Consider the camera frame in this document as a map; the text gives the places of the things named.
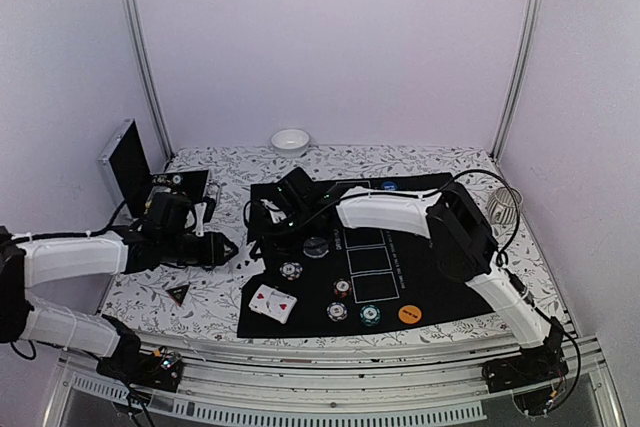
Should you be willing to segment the clear dealer button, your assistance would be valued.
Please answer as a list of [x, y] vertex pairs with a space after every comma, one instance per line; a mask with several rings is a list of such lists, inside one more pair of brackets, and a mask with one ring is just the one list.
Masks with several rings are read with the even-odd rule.
[[310, 259], [321, 259], [329, 253], [329, 241], [322, 237], [309, 237], [303, 242], [303, 253]]

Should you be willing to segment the white chip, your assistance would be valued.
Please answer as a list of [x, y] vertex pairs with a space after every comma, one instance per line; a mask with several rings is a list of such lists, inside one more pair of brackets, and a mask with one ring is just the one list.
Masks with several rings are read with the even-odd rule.
[[289, 281], [297, 280], [303, 272], [303, 267], [297, 262], [285, 262], [280, 266], [281, 275]]
[[326, 314], [332, 322], [340, 322], [348, 317], [348, 309], [341, 302], [332, 302], [326, 308]]

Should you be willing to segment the red chip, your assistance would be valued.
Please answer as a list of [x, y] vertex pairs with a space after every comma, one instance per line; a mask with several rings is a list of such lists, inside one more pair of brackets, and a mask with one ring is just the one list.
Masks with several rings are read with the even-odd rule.
[[339, 279], [333, 284], [333, 292], [338, 298], [346, 298], [352, 292], [351, 283], [344, 279]]

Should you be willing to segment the green chip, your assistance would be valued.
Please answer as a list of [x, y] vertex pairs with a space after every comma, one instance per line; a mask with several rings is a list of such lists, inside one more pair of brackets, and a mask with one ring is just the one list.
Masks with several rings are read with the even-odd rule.
[[381, 320], [381, 312], [375, 305], [365, 305], [360, 310], [360, 320], [365, 326], [375, 326]]

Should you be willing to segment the orange big blind button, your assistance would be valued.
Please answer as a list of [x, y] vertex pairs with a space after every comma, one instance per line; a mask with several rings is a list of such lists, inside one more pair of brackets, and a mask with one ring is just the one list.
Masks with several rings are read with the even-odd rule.
[[422, 319], [422, 311], [415, 305], [404, 305], [398, 310], [398, 319], [406, 325], [417, 324]]

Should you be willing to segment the blue small blind button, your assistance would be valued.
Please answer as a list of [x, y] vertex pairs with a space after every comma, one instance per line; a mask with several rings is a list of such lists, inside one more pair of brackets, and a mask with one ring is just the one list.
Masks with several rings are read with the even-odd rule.
[[381, 189], [386, 191], [397, 191], [398, 186], [394, 182], [384, 182], [381, 184]]

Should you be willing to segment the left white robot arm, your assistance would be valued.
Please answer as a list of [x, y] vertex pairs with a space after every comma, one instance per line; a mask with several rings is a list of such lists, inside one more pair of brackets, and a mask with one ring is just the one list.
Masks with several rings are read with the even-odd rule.
[[42, 234], [1, 231], [1, 341], [42, 342], [85, 351], [128, 381], [148, 373], [139, 337], [123, 322], [44, 301], [30, 289], [94, 275], [129, 275], [159, 266], [222, 266], [239, 252], [227, 236], [207, 232], [212, 199], [198, 203], [171, 192], [155, 194], [130, 225], [109, 222], [97, 231]]

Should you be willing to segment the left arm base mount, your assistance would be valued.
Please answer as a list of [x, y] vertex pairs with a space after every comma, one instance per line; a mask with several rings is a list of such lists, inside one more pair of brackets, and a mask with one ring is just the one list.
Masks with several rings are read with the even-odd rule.
[[182, 380], [183, 369], [182, 356], [162, 346], [151, 353], [130, 350], [115, 353], [109, 358], [101, 358], [96, 371], [126, 385], [176, 393]]

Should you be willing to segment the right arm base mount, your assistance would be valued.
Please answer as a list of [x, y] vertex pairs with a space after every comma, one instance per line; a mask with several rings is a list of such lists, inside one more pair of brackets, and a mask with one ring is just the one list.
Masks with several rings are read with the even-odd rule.
[[485, 362], [481, 377], [490, 393], [517, 390], [537, 384], [564, 383], [570, 375], [579, 375], [583, 352], [578, 343], [562, 346], [541, 346], [520, 349], [516, 354]]

